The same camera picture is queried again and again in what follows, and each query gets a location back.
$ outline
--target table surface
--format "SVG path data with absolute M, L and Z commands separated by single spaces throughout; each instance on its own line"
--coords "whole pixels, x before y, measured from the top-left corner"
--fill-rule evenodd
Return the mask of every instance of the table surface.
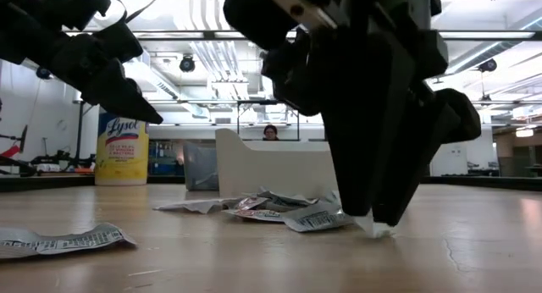
M 0 194 L 0 226 L 62 235 L 110 222 L 139 244 L 2 262 L 1 292 L 542 291 L 542 194 L 422 185 L 382 240 L 152 210 L 182 199 L 183 185 Z

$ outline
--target ceiling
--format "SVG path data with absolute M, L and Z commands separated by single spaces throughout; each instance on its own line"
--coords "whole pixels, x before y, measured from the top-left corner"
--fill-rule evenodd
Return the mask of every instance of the ceiling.
M 133 13 L 151 0 L 122 1 L 128 12 Z M 134 32 L 231 30 L 221 10 L 223 1 L 157 0 L 140 17 L 131 21 L 129 27 Z M 438 30 L 475 30 L 478 33 L 502 30 L 502 33 L 491 33 L 501 39 L 510 35 L 506 33 L 509 30 L 542 30 L 542 0 L 441 1 L 443 13 L 433 17 L 433 27 Z M 122 7 L 113 3 L 106 17 L 97 17 L 89 28 L 111 25 L 121 14 Z M 261 51 L 248 41 L 153 40 L 141 41 L 141 45 L 149 52 L 152 67 L 171 85 L 190 93 L 190 97 L 222 99 L 217 92 L 228 87 L 236 89 L 232 99 L 266 97 L 269 94 L 268 86 L 264 86 L 265 82 L 259 77 L 261 60 L 258 55 Z M 494 101 L 542 100 L 542 75 L 538 76 L 542 74 L 539 69 L 542 66 L 542 42 L 497 39 L 448 41 L 447 45 L 450 67 L 446 75 L 427 80 L 434 90 L 453 87 L 474 101 L 483 94 L 489 94 Z M 196 68 L 183 73 L 179 65 L 183 55 L 187 54 L 192 55 Z M 483 74 L 475 70 L 491 58 L 497 62 L 497 70 Z M 215 86 L 212 81 L 218 80 L 228 81 L 227 85 Z M 492 105 L 480 108 L 495 118 L 506 119 L 513 107 Z

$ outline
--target yellow container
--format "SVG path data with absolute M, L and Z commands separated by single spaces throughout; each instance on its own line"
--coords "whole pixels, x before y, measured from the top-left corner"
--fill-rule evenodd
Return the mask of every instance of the yellow container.
M 96 154 L 96 185 L 147 183 L 147 123 L 125 119 L 100 108 Z

